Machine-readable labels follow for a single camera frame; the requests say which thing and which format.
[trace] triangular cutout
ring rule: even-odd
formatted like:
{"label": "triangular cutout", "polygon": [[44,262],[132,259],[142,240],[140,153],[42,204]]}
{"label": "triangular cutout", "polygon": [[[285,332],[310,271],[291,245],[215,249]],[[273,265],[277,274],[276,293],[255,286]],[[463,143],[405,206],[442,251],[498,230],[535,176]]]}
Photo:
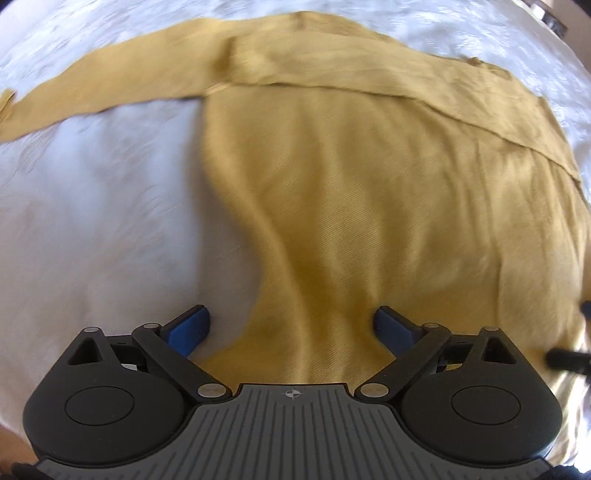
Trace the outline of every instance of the triangular cutout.
{"label": "triangular cutout", "polygon": [[485,362],[493,362],[496,364],[514,364],[516,363],[515,358],[511,355],[511,352],[507,350],[507,347],[496,337],[488,339],[484,356],[482,359]]}
{"label": "triangular cutout", "polygon": [[68,365],[95,364],[102,359],[96,342],[92,338],[87,338],[72,355]]}

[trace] skin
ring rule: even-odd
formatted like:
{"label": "skin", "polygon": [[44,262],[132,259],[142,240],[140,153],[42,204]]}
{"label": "skin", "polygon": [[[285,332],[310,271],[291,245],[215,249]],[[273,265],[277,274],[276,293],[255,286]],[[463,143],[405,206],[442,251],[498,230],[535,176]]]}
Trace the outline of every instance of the skin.
{"label": "skin", "polygon": [[15,462],[36,463],[37,457],[24,440],[0,426],[0,473],[10,473]]}

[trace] white bedsheet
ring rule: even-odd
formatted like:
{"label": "white bedsheet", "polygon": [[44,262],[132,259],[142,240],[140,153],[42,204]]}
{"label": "white bedsheet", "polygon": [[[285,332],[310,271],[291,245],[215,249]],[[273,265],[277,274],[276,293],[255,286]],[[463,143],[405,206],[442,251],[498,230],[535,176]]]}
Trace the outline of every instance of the white bedsheet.
{"label": "white bedsheet", "polygon": [[[0,88],[21,97],[95,48],[190,18],[298,10],[343,15],[418,50],[510,70],[549,100],[589,192],[591,76],[512,0],[66,0],[0,57]],[[203,303],[212,332],[196,358],[240,334],[258,265],[194,160],[199,105],[121,106],[0,145],[4,424],[22,431],[27,397],[83,327],[124,334]]]}

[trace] yellow fabric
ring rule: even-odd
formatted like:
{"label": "yellow fabric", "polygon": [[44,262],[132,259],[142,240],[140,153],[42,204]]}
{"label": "yellow fabric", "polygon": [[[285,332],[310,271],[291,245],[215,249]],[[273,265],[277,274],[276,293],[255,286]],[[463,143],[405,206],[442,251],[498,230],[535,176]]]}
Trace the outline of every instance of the yellow fabric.
{"label": "yellow fabric", "polygon": [[548,371],[543,353],[586,344],[590,222],[544,99],[498,67],[338,17],[205,19],[97,50],[5,100],[0,140],[196,95],[206,173],[263,269],[244,334],[208,372],[232,388],[353,389],[392,361],[372,333],[382,304],[456,333],[498,325],[564,408],[551,460],[573,453],[584,381]]}

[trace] ribbed surface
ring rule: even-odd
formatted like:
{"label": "ribbed surface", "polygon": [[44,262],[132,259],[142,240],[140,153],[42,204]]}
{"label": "ribbed surface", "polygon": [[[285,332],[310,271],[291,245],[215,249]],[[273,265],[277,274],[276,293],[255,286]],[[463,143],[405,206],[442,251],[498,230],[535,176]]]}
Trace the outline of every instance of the ribbed surface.
{"label": "ribbed surface", "polygon": [[342,385],[246,385],[234,400],[199,407],[149,458],[102,470],[45,460],[40,469],[56,480],[532,480],[548,466],[452,464],[414,443],[388,407],[357,402]]}

